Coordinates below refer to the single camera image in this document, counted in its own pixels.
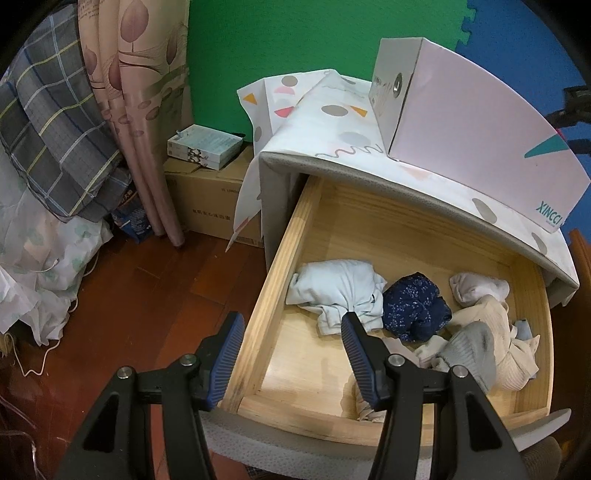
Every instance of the pink box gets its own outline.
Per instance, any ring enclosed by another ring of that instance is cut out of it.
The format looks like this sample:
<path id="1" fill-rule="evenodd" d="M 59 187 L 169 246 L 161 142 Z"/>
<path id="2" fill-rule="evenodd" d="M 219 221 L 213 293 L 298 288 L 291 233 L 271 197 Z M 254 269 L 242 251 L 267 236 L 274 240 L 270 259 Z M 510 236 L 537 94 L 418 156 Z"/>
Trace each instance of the pink box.
<path id="1" fill-rule="evenodd" d="M 369 98 L 388 156 L 458 181 L 548 232 L 589 177 L 517 92 L 426 38 L 384 38 Z"/>

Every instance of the folded clothes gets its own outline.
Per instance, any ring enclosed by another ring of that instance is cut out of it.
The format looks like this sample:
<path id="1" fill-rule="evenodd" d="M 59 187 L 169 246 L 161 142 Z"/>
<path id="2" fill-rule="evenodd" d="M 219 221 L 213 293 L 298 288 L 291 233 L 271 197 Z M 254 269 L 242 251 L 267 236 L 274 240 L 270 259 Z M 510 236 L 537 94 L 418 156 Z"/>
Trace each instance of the folded clothes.
<path id="1" fill-rule="evenodd" d="M 317 313 L 321 335 L 340 335 L 340 321 L 347 312 L 355 312 L 369 332 L 382 328 L 385 286 L 386 280 L 368 262 L 312 262 L 294 273 L 285 303 Z"/>
<path id="2" fill-rule="evenodd" d="M 484 393 L 495 384 L 494 338 L 484 322 L 472 322 L 457 332 L 431 361 L 434 370 L 447 372 L 463 365 Z"/>
<path id="3" fill-rule="evenodd" d="M 384 292 L 384 327 L 404 342 L 426 342 L 451 318 L 439 289 L 422 273 L 403 277 Z"/>
<path id="4" fill-rule="evenodd" d="M 417 356 L 421 368 L 431 367 L 431 360 L 437 355 L 443 347 L 447 345 L 447 340 L 439 335 L 433 335 L 427 343 L 419 346 L 414 354 Z"/>
<path id="5" fill-rule="evenodd" d="M 402 355 L 407 360 L 410 360 L 414 363 L 417 367 L 419 366 L 419 361 L 417 356 L 411 352 L 408 348 L 406 348 L 398 338 L 389 338 L 385 337 L 382 338 L 384 341 L 384 345 L 388 348 L 390 353 L 398 353 Z M 359 420 L 363 421 L 372 421 L 383 423 L 386 419 L 386 411 L 373 411 L 372 408 L 369 406 L 363 397 L 361 396 L 361 391 L 355 382 L 355 399 L 356 399 L 356 406 L 357 406 L 357 413 L 359 414 Z"/>
<path id="6" fill-rule="evenodd" d="M 458 273 L 449 279 L 449 285 L 453 296 L 462 307 L 474 305 L 485 295 L 492 295 L 498 301 L 505 301 L 509 295 L 509 284 L 506 280 L 478 273 Z"/>
<path id="7" fill-rule="evenodd" d="M 540 336 L 526 341 L 513 337 L 508 309 L 506 303 L 485 295 L 474 306 L 454 313 L 447 328 L 454 331 L 477 320 L 486 323 L 494 338 L 496 383 L 506 390 L 521 390 L 538 371 L 534 355 Z"/>

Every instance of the plaid blanket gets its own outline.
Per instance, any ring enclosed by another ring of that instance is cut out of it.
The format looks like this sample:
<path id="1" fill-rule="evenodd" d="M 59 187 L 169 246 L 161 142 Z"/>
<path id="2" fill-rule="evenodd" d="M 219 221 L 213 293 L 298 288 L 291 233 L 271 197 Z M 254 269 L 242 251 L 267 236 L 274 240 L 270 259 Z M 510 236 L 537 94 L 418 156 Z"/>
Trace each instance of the plaid blanket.
<path id="1" fill-rule="evenodd" d="M 29 189 L 62 220 L 93 222 L 131 182 L 90 88 L 75 5 L 29 36 L 0 85 L 0 140 Z"/>

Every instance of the leaf pattern curtain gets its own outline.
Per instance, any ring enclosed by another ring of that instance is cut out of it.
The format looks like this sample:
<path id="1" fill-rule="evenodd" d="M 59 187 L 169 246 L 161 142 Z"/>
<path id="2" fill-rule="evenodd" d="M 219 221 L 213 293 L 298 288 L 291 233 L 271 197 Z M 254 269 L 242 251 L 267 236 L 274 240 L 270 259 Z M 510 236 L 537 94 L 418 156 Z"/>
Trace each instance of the leaf pattern curtain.
<path id="1" fill-rule="evenodd" d="M 79 0 L 85 66 L 156 235 L 184 242 L 164 178 L 181 127 L 189 0 Z"/>

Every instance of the wooden drawer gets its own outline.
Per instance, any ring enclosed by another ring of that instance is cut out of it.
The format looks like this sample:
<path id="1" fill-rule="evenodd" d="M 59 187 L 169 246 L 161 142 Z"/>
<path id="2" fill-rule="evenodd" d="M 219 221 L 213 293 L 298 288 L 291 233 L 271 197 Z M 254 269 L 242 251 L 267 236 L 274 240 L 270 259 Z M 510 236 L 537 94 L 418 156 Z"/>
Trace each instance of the wooden drawer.
<path id="1" fill-rule="evenodd" d="M 292 215 L 246 328 L 220 406 L 289 432 L 377 445 L 382 424 L 357 421 L 354 377 L 340 337 L 319 337 L 316 316 L 285 305 L 300 264 L 338 258 L 368 260 L 389 282 L 416 271 L 439 287 L 452 310 L 449 277 L 474 271 L 504 278 L 511 320 L 526 317 L 541 334 L 537 378 L 489 399 L 508 429 L 550 411 L 553 344 L 550 309 L 539 268 L 530 260 L 454 221 L 345 184 L 310 177 Z M 425 406 L 421 442 L 433 439 L 433 408 Z"/>

